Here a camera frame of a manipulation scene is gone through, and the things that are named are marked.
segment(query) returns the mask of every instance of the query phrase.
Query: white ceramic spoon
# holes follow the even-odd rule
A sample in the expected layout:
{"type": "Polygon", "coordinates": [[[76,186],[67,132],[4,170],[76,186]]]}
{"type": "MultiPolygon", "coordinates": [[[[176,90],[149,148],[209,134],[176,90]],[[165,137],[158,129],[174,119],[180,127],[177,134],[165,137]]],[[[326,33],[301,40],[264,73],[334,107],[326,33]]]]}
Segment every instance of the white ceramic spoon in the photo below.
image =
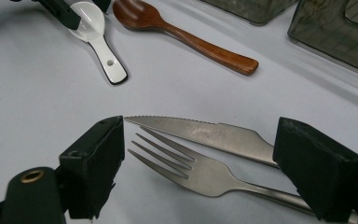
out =
{"type": "Polygon", "coordinates": [[[71,9],[81,17],[77,30],[69,30],[77,38],[89,42],[101,62],[109,82],[124,81],[127,73],[104,39],[104,16],[101,10],[90,2],[77,2],[71,9]]]}

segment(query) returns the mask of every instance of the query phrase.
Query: stainless steel knife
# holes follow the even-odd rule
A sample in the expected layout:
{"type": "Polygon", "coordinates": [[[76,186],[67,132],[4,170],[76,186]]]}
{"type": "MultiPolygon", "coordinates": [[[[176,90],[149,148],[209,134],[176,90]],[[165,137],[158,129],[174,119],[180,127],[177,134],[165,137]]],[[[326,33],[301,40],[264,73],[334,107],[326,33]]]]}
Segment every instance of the stainless steel knife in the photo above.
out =
{"type": "Polygon", "coordinates": [[[224,123],[154,116],[127,117],[124,120],[168,133],[208,147],[278,167],[272,160],[274,147],[257,132],[224,123]]]}

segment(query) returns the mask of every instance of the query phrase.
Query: spoon bowl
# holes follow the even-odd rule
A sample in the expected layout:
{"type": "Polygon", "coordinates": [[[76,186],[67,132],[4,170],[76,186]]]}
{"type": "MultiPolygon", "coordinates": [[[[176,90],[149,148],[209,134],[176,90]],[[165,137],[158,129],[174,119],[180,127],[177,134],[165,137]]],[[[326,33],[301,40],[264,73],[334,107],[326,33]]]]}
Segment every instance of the spoon bowl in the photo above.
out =
{"type": "Polygon", "coordinates": [[[167,23],[161,18],[155,7],[144,1],[116,0],[112,9],[117,20],[125,27],[142,30],[161,30],[174,35],[208,58],[243,75],[251,75],[258,66],[258,61],[254,59],[217,47],[167,23]]]}
{"type": "Polygon", "coordinates": [[[105,21],[101,10],[90,2],[74,3],[71,9],[81,20],[77,30],[69,31],[92,46],[110,83],[115,85],[123,82],[127,78],[127,72],[106,44],[103,36],[105,21]]]}

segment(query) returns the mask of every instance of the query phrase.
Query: metal fork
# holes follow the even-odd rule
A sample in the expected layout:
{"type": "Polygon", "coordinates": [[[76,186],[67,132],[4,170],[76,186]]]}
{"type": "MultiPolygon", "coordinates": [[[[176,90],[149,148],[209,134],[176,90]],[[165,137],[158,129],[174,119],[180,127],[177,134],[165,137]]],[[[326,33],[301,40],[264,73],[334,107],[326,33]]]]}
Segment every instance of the metal fork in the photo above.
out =
{"type": "Polygon", "coordinates": [[[180,173],[179,175],[168,171],[167,169],[153,163],[152,161],[129,149],[129,152],[137,159],[142,161],[144,164],[146,164],[159,174],[175,182],[176,184],[208,197],[219,197],[228,191],[241,190],[254,194],[255,196],[271,200],[275,203],[281,203],[283,205],[295,208],[296,210],[313,215],[312,210],[304,202],[304,200],[301,199],[301,197],[276,189],[269,189],[240,181],[229,171],[228,167],[221,161],[216,161],[202,154],[199,154],[198,152],[193,151],[190,148],[175,143],[172,140],[144,127],[141,128],[147,133],[150,133],[151,135],[156,137],[159,141],[189,157],[188,159],[183,156],[179,156],[178,154],[159,146],[158,144],[150,141],[149,139],[137,133],[137,135],[143,140],[145,140],[148,144],[157,148],[168,156],[176,159],[182,164],[174,163],[159,156],[159,154],[147,149],[146,147],[143,147],[142,145],[132,141],[133,144],[135,144],[140,149],[144,150],[156,159],[164,162],[165,164],[171,166],[173,169],[178,171],[180,173]]]}

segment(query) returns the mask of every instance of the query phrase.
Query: white table surface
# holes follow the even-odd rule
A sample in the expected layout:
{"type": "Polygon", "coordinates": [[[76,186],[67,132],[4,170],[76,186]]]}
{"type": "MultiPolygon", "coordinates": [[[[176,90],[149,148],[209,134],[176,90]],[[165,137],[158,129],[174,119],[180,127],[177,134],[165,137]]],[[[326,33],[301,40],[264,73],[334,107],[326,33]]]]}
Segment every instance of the white table surface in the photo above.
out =
{"type": "MultiPolygon", "coordinates": [[[[191,34],[257,59],[259,68],[242,76],[168,35],[128,30],[109,10],[105,37],[129,72],[125,83],[112,86],[92,48],[40,4],[0,1],[0,202],[14,175],[37,166],[56,168],[58,156],[81,134],[118,115],[225,122],[253,129],[271,144],[279,117],[287,117],[358,153],[358,72],[289,40],[296,5],[256,27],[197,0],[146,2],[191,34]]],[[[128,122],[124,128],[126,148],[140,152],[131,140],[142,130],[128,122]]],[[[296,193],[278,170],[172,139],[224,162],[239,179],[296,193]]],[[[115,181],[94,223],[318,222],[242,192],[200,196],[129,153],[115,181]]]]}

